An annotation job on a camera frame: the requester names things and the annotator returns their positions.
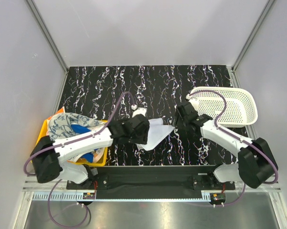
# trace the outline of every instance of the white wall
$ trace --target white wall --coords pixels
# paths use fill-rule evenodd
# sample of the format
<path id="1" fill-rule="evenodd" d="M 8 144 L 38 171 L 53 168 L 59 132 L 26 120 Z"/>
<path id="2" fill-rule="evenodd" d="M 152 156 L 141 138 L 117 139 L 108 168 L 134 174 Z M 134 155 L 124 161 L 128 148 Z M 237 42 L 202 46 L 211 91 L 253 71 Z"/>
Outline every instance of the white wall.
<path id="1" fill-rule="evenodd" d="M 272 149 L 287 203 L 287 0 L 275 3 L 236 73 L 256 101 L 255 129 Z"/>
<path id="2" fill-rule="evenodd" d="M 67 65 L 227 64 L 267 0 L 34 0 Z"/>
<path id="3" fill-rule="evenodd" d="M 0 229 L 11 228 L 23 164 L 63 76 L 25 1 L 0 0 Z"/>

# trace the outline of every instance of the yellow bin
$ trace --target yellow bin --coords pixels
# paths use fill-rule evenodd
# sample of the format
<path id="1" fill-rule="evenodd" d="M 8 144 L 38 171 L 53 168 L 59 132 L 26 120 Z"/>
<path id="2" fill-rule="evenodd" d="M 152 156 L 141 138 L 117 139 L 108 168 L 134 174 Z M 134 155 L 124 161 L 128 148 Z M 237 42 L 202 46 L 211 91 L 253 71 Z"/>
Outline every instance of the yellow bin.
<path id="1" fill-rule="evenodd" d="M 48 129 L 48 127 L 47 127 L 47 120 L 45 120 L 44 122 L 43 122 L 43 125 L 42 125 L 42 129 L 41 129 L 41 131 L 40 131 L 40 134 L 39 134 L 39 137 L 38 137 L 38 140 L 37 140 L 37 143 L 39 142 L 39 140 L 42 138 L 42 137 L 44 137 L 44 136 L 46 136 L 46 134 L 47 134 L 47 129 Z M 91 166 L 91 167 L 101 167 L 101 166 L 105 166 L 105 164 L 106 164 L 106 157 L 107 157 L 107 151 L 108 151 L 108 148 L 106 147 L 105 149 L 104 149 L 104 153 L 103 153 L 103 156 L 100 158 L 100 160 L 98 161 L 98 162 L 96 162 L 96 163 L 89 163 L 86 159 L 84 159 L 84 158 L 80 158 L 77 162 L 71 162 L 70 161 L 70 163 L 73 163 L 73 164 L 76 164 L 76 165 L 88 165 L 88 166 Z"/>

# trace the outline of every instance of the white basket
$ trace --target white basket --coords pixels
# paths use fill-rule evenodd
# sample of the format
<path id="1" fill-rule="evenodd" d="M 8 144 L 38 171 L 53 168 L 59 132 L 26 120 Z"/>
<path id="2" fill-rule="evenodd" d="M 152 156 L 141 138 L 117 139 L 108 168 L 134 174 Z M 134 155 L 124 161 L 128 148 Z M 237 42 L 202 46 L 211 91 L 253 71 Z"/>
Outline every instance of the white basket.
<path id="1" fill-rule="evenodd" d="M 244 127 L 256 122 L 258 118 L 256 103 L 248 91 L 230 87 L 197 87 L 191 93 L 201 90 L 216 91 L 226 99 L 227 108 L 218 120 L 222 126 Z M 223 99 L 215 93 L 201 92 L 191 97 L 199 100 L 199 115 L 207 114 L 215 119 L 224 108 Z"/>

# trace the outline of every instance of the patterned cloth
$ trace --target patterned cloth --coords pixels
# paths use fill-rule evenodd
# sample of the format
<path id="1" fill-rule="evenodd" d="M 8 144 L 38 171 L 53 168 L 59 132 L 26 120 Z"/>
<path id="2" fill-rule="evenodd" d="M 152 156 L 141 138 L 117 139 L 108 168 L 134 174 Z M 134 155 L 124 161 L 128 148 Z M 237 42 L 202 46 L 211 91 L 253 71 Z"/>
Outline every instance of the patterned cloth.
<path id="1" fill-rule="evenodd" d="M 92 130 L 98 125 L 104 125 L 102 121 L 76 114 L 60 113 L 54 115 L 48 123 L 48 135 L 51 140 L 62 139 L 79 135 L 74 132 L 72 125 L 78 124 Z"/>

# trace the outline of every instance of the marble pattern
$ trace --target marble pattern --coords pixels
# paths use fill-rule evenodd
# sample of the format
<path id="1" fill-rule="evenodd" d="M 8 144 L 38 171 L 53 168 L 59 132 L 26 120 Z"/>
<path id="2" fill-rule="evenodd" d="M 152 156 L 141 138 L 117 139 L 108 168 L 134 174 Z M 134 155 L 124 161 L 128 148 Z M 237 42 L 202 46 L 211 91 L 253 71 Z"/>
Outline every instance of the marble pattern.
<path id="1" fill-rule="evenodd" d="M 130 91 L 139 107 L 148 109 L 149 119 L 173 120 L 176 105 L 199 86 L 231 87 L 224 65 L 99 66 L 71 67 L 60 106 L 97 119 L 107 119 L 120 94 Z M 115 119 L 130 116 L 130 99 L 122 100 Z M 236 132 L 246 135 L 245 128 Z M 154 150 L 136 145 L 112 146 L 107 165 L 207 165 L 230 164 L 236 159 L 218 144 L 174 130 Z"/>

